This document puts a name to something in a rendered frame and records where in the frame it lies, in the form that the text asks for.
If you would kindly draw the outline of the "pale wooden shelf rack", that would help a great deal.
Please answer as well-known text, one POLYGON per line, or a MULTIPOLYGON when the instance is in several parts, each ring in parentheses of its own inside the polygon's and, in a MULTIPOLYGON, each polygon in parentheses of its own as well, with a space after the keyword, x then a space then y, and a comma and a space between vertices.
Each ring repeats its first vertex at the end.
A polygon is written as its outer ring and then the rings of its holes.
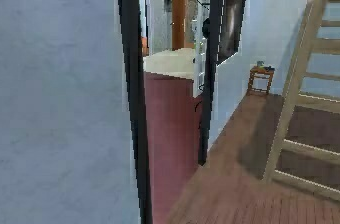
POLYGON ((265 166, 263 180, 265 182, 277 180, 340 202, 339 190, 277 169, 277 163, 283 150, 340 165, 340 153, 294 142, 286 138, 294 109, 297 106, 340 114, 340 97, 301 90, 302 81, 306 77, 340 82, 339 75, 311 73, 307 70, 310 56, 313 53, 340 55, 340 39, 319 38, 317 36, 321 27, 340 27, 340 21, 323 18, 325 8, 329 4, 340 4, 340 0, 310 0, 305 8, 299 30, 299 39, 296 42, 283 90, 284 103, 265 166))

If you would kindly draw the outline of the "black door frame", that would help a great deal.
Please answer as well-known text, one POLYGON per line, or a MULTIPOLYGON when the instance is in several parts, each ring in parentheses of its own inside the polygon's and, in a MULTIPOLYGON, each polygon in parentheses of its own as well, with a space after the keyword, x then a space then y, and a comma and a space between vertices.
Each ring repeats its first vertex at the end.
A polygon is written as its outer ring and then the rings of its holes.
MULTIPOLYGON (((207 160, 223 0, 210 0, 198 164, 207 160)), ((117 0, 141 224, 153 224, 139 0, 117 0)))

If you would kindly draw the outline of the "small brown wooden side table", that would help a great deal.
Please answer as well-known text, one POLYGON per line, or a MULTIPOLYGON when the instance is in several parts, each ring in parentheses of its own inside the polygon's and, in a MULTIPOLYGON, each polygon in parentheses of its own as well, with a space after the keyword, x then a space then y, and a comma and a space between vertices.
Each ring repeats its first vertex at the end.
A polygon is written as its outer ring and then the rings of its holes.
POLYGON ((270 93, 274 71, 266 71, 264 67, 254 66, 249 71, 249 80, 248 86, 246 90, 246 94, 249 95, 251 92, 260 92, 268 95, 270 93), (267 86, 265 89, 254 88, 254 80, 255 79, 265 79, 267 81, 267 86))

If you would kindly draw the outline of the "dark framed wall picture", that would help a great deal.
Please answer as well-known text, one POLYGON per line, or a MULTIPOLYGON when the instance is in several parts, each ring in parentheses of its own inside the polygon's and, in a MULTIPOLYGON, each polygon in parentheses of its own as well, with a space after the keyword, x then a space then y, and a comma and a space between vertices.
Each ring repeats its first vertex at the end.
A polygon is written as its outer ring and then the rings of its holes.
POLYGON ((218 63, 233 56, 239 49, 246 0, 224 0, 218 63))

